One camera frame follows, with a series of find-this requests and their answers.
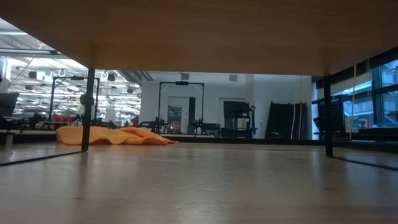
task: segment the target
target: orange fabric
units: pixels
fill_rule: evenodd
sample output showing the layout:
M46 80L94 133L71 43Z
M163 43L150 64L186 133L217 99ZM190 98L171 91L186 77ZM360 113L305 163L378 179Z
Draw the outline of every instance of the orange fabric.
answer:
M64 126L57 129L58 142L68 145L81 145L83 127ZM145 144L168 145L178 142L163 138L141 128L121 128L111 130L102 127L90 128L90 144Z

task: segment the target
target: ceiling light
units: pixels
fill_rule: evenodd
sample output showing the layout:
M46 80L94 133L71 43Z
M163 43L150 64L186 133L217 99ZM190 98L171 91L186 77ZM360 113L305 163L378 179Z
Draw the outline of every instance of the ceiling light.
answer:
M118 74L118 77L122 77L122 75L120 75L120 73L117 70L113 70L114 72L116 72L116 74Z
M99 86L99 88L116 88L116 86Z
M52 55L54 50L1 49L0 52L1 53L14 53L14 54L17 53L17 54Z
M25 95L25 96L51 96L51 93L19 93L20 95ZM73 93L56 93L54 94L54 96L75 96L75 97L80 97L80 94L73 94ZM103 100L105 99L105 95L98 95L98 99ZM122 98L122 99L133 99L133 100L138 100L137 96L109 96L110 99L114 99L114 98Z
M19 30L15 31L0 30L0 35L27 35L27 33Z
M68 86L67 89L72 90L72 91L80 91L79 88L74 87L74 86Z

